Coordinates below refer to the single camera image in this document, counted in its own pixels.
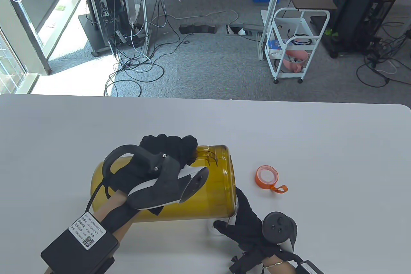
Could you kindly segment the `person's left hand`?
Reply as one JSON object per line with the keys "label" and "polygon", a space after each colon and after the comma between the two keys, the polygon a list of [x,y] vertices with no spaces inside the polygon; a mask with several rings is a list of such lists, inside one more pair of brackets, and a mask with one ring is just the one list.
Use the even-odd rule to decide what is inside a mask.
{"label": "person's left hand", "polygon": [[102,165],[105,191],[127,196],[106,219],[130,220],[148,210],[159,215],[165,206],[181,204],[206,184],[209,169],[193,167],[197,139],[160,134],[145,136],[139,145],[122,145],[110,152]]}

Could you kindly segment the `person's right hand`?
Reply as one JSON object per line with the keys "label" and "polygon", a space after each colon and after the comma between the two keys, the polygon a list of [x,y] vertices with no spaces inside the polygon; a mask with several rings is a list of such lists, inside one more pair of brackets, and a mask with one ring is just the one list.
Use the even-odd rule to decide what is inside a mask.
{"label": "person's right hand", "polygon": [[299,268],[290,263],[302,262],[294,253],[297,238],[295,221],[279,211],[271,212],[261,220],[239,188],[236,188],[236,196],[238,211],[235,223],[214,221],[213,224],[220,234],[235,241],[243,251],[240,258],[232,258],[230,272],[246,274],[262,265],[262,271],[268,270],[272,274],[299,273]]}

